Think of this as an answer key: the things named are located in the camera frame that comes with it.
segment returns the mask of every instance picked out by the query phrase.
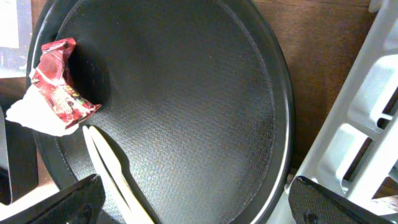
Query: wooden table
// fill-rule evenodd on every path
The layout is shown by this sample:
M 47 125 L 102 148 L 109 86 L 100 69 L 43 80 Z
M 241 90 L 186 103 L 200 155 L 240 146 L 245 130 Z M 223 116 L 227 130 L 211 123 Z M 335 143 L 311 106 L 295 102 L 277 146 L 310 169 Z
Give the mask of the wooden table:
M 32 0 L 33 25 L 46 0 Z M 295 100 L 292 168 L 326 119 L 373 23 L 370 0 L 255 0 L 274 30 L 291 73 Z M 0 95 L 21 98 L 25 79 L 0 80 Z

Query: white plastic fork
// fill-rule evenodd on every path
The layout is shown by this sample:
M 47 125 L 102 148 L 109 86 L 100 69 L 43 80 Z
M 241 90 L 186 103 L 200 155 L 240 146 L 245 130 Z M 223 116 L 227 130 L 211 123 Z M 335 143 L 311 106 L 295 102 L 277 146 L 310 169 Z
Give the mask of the white plastic fork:
M 123 176 L 118 158 L 101 133 L 93 126 L 90 128 L 84 126 L 83 134 L 94 168 L 110 190 L 126 223 L 153 224 L 148 213 L 132 193 Z

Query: textured plate surface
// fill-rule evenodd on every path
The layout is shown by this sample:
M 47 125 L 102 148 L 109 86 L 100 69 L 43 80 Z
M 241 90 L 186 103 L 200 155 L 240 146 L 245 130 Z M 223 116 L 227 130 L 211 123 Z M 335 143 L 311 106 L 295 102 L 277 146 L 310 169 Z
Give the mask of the textured plate surface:
M 78 1 L 57 39 L 65 37 L 78 42 L 70 59 L 76 88 L 103 104 L 86 124 L 109 137 L 156 222 L 229 223 L 244 211 L 275 147 L 286 148 L 288 121 L 285 95 L 274 100 L 262 52 L 230 7 Z M 55 145 L 71 176 L 95 172 L 81 130 Z M 109 194 L 104 211 L 123 221 Z

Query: crumpled wrapper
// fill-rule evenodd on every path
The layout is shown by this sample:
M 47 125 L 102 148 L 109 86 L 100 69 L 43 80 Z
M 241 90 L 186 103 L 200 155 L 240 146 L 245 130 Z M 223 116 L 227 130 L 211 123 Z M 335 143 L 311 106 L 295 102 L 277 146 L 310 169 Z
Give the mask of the crumpled wrapper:
M 73 88 L 68 58 L 76 46 L 73 38 L 42 46 L 37 68 L 29 74 L 32 82 L 24 98 L 7 110 L 7 120 L 53 136 L 78 129 L 101 105 L 84 99 Z

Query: red wrapper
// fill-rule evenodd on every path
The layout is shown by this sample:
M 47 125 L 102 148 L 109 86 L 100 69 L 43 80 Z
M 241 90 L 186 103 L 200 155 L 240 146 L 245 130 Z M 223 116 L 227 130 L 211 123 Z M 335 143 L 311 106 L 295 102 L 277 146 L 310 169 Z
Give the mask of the red wrapper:
M 73 89 L 68 58 L 76 42 L 73 38 L 42 46 L 43 55 L 30 76 L 53 112 L 65 123 L 65 129 L 89 118 L 101 105 L 94 105 Z

